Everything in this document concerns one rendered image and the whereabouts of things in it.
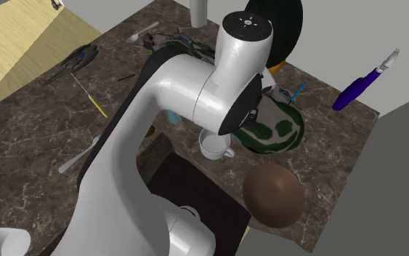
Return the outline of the dark grey spaceship model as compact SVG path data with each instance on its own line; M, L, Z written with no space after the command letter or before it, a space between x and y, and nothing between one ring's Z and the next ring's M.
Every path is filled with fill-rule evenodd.
M57 80L61 76L67 73L74 73L79 71L83 67L90 64L93 59L99 53L98 46L95 44L85 44L77 49L73 50L60 64L62 67L58 72L56 72L50 79L45 81L41 88L46 87L53 81Z

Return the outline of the grey upright pole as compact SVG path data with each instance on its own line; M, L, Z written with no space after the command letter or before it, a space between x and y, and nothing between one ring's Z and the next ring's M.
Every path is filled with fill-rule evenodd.
M208 0L190 0L190 24L202 28L207 24Z

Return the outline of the blue pen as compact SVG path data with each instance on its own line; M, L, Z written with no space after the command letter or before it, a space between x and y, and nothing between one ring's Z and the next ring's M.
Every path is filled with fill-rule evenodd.
M291 103L295 100L295 98L296 98L297 95L300 93L300 91L303 89L303 87L304 87L305 84L306 84L306 82L304 81L304 82L300 85L300 87L297 89L297 91L293 94L293 96L291 96L291 99L289 100L289 103L288 103L288 104L291 104Z

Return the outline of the orange round thing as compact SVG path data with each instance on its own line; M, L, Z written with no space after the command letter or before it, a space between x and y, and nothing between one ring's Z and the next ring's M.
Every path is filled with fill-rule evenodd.
M277 73L285 63L285 60L282 60L281 62L279 60L269 60L266 67L270 73Z

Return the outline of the purple bottle with white cap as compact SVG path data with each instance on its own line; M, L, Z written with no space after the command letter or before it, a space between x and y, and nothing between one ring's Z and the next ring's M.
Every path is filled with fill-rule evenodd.
M392 67L399 53L400 50L396 49L382 64L374 68L368 75L354 80L339 94L332 105L332 109L334 111L340 111L360 96L384 71Z

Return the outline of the brown small figure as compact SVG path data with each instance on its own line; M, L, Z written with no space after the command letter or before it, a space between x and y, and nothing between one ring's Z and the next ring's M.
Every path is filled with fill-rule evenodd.
M161 33L156 33L156 34L146 33L142 38L142 42L143 42L142 46L145 49L148 49L154 52L164 47L165 41L167 39L168 39L168 36L161 34Z

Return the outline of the green patterned dish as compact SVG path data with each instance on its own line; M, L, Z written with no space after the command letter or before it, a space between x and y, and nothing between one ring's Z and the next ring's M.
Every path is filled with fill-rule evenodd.
M212 65L214 64L215 51L204 43L193 41L188 35L183 33L170 36L164 44L179 49L181 53L188 54Z

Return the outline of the silver butter knife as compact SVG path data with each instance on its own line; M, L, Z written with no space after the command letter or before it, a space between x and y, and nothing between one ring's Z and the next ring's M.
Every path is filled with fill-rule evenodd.
M92 144L85 150L83 150L82 152L80 152L80 154L78 154L77 156L74 156L72 159L68 160L67 162L65 162L62 166L59 167L58 172L59 173L64 173L66 172L71 166L73 166L82 156L84 156L86 153L88 153L91 149L93 149L93 147L95 147L95 145L97 144L98 140L100 139L100 136L96 136L93 141Z

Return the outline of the white mug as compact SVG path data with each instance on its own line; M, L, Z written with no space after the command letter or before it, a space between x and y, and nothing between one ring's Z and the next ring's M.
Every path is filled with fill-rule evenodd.
M198 137L201 153L210 160L219 160L224 156L233 158L235 152L231 149L230 135L218 135L207 129L202 129Z

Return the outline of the brown round bowl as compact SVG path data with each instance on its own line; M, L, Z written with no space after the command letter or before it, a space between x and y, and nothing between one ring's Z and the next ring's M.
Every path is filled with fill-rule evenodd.
M301 217L305 207L304 190L291 171L278 164L259 164L243 181L243 201L261 224L286 228Z

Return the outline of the black round pan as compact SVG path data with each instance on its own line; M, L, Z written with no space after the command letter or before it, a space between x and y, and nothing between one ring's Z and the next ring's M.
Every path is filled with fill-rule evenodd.
M245 11L262 16L272 23L273 40L268 61L286 60L301 34L301 0L248 0Z

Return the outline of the yellow handled thin tool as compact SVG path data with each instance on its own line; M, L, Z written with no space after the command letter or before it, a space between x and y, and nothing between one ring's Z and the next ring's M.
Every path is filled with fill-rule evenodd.
M98 102L88 93L88 91L84 88L84 86L81 84L81 82L70 72L70 75L73 77L73 79L78 83L80 88L86 93L87 97L91 100L91 102L94 104L94 106L97 108L97 110L107 119L109 116L104 112L102 107L98 104Z

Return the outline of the dark robot stand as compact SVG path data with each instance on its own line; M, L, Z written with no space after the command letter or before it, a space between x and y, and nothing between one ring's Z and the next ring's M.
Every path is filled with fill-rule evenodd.
M168 256L235 256L251 218L160 133L137 157L169 227Z

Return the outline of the light blue cup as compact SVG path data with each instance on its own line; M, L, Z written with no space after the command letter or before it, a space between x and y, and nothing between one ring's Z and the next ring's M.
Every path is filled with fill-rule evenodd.
M182 121L182 117L173 111L167 110L165 111L165 114L170 123L179 123Z

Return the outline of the green and beige round dish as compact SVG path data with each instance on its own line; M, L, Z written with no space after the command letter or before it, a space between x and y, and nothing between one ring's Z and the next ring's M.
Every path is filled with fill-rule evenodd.
M304 136L305 125L299 111L278 97L263 95L253 124L233 132L241 144L258 154L295 149Z

